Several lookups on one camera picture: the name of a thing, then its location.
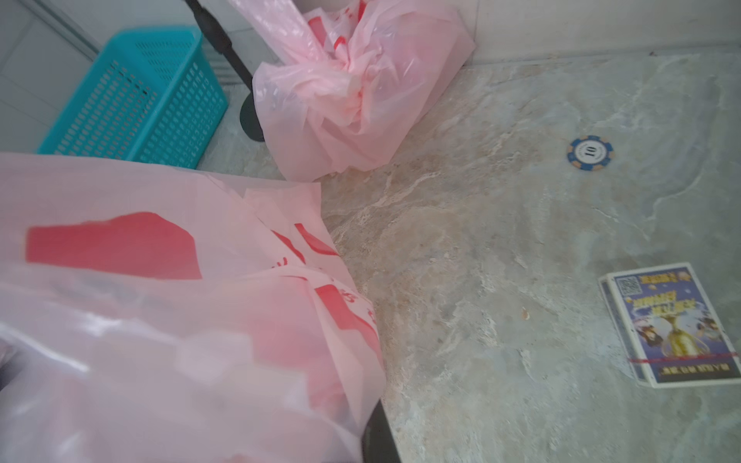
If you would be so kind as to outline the poker chip blue white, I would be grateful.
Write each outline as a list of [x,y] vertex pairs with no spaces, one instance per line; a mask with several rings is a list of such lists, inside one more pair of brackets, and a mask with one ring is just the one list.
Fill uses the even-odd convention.
[[575,168],[588,172],[607,167],[614,157],[613,146],[595,135],[575,139],[567,150],[568,162]]

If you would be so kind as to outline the pink plastic bag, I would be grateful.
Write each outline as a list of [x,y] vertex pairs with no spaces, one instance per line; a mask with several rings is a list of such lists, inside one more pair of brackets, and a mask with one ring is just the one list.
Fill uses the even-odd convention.
[[475,50],[442,1],[352,1],[301,13],[291,1],[239,1],[279,59],[253,77],[264,139],[288,181],[389,163]]
[[316,183],[1,157],[5,462],[363,462],[386,374]]

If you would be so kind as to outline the playing card deck box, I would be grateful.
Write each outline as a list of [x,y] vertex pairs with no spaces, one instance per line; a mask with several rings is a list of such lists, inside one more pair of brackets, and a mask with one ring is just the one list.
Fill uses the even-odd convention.
[[608,273],[598,285],[639,385],[740,382],[740,356],[691,264]]

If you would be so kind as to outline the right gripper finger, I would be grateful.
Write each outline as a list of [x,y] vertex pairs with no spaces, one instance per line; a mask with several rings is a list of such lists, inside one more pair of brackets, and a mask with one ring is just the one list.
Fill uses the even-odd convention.
[[370,415],[362,438],[364,463],[401,463],[398,448],[382,401]]

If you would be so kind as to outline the teal plastic basket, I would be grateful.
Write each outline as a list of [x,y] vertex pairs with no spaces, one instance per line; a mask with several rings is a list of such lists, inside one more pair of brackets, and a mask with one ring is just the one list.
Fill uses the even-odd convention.
[[198,166],[228,108],[195,26],[125,30],[98,54],[39,154]]

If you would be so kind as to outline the microphone on black stand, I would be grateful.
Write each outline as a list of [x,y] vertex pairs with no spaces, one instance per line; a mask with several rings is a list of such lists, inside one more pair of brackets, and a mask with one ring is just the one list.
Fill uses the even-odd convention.
[[259,121],[253,92],[253,75],[233,49],[233,43],[222,25],[198,0],[185,0],[185,4],[193,13],[194,19],[201,32],[212,47],[222,55],[237,76],[248,89],[248,95],[241,105],[239,122],[242,130],[253,141],[264,142],[264,132]]

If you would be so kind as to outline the pink plastic bag back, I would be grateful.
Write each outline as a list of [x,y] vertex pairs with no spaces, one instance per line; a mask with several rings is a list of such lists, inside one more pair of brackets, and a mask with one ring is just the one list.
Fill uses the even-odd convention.
[[301,13],[291,1],[239,1],[279,59],[253,77],[264,139],[288,181],[389,163],[475,50],[442,1],[352,1]]

